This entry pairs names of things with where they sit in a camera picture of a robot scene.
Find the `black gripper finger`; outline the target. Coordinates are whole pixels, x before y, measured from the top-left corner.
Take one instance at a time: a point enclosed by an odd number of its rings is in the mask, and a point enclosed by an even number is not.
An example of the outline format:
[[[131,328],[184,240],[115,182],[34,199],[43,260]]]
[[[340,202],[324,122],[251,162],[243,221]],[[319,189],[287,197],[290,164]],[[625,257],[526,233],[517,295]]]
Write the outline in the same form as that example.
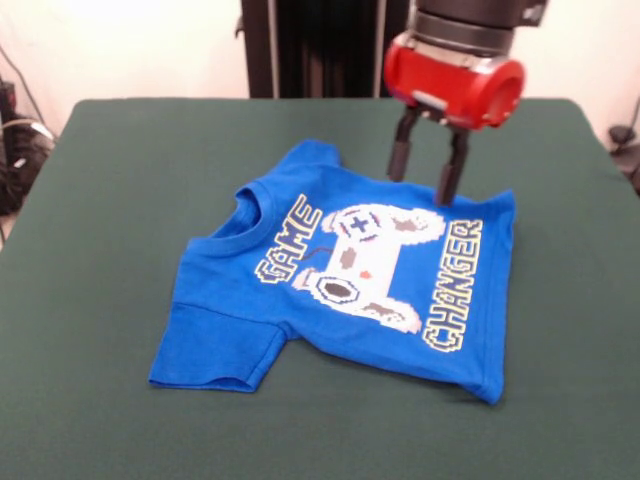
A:
[[[411,133],[421,116],[421,109],[406,106],[397,123],[391,155],[387,166],[390,180],[403,180],[411,152]]]
[[[436,193],[438,206],[450,206],[456,196],[460,179],[464,171],[471,132],[460,127],[451,127],[450,157],[441,171]]]

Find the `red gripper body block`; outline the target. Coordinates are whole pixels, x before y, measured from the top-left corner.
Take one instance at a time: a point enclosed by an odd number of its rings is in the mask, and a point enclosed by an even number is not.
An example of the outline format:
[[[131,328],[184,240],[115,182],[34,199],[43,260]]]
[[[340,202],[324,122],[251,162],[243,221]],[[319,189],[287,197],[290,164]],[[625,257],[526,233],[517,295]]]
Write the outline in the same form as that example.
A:
[[[500,127],[516,110],[525,70],[502,55],[447,50],[403,32],[385,53],[383,79],[405,104],[426,107],[451,125],[481,130]]]

